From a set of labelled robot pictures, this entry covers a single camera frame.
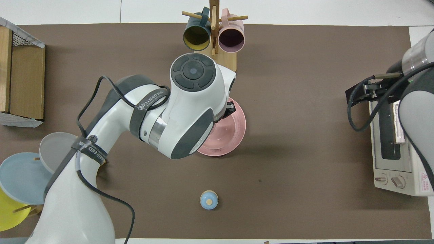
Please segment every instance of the plate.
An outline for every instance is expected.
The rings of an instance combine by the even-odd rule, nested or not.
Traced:
[[[246,132],[246,117],[240,105],[232,98],[235,112],[214,124],[210,135],[197,150],[207,156],[222,156],[233,151],[241,143]]]
[[[66,132],[48,134],[39,145],[39,157],[42,165],[52,174],[71,150],[77,137]]]
[[[21,152],[8,157],[0,165],[0,186],[15,201],[44,204],[44,190],[52,174],[34,152]]]
[[[0,188],[0,231],[9,230],[21,223],[30,213],[31,208],[26,208],[13,213],[15,209],[22,208],[27,204],[17,202],[10,198]]]

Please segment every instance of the dark teal mug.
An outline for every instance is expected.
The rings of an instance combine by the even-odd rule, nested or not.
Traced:
[[[201,51],[210,44],[211,23],[208,21],[210,9],[204,7],[201,13],[202,19],[190,17],[185,27],[183,39],[185,45],[193,51]]]

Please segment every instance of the small blue object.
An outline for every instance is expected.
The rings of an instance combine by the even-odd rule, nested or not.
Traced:
[[[214,191],[205,191],[201,195],[201,205],[207,210],[214,209],[218,204],[218,196]]]
[[[44,167],[34,152],[22,152],[8,157],[0,165],[0,186],[13,200],[29,204],[44,204],[44,190],[52,173]]]

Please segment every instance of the pink mug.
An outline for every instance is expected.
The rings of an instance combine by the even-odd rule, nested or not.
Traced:
[[[244,47],[244,24],[242,20],[228,21],[228,18],[237,17],[229,14],[227,8],[221,11],[221,25],[218,33],[218,45],[227,53],[236,53]]]

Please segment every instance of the wooden mug tree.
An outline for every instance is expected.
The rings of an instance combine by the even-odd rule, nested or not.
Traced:
[[[197,19],[202,18],[201,15],[189,13],[185,11],[182,11],[182,14]],[[195,53],[205,54],[208,57],[211,57],[216,63],[223,65],[224,67],[227,67],[233,71],[236,71],[237,53],[227,53],[223,50],[219,51],[219,46],[217,43],[218,33],[220,30],[220,22],[221,22],[219,15],[220,15],[220,0],[210,0],[210,18],[208,18],[208,21],[211,22],[210,44],[206,49],[202,51],[195,51]],[[232,17],[232,18],[228,18],[227,20],[228,21],[247,20],[247,15]]]

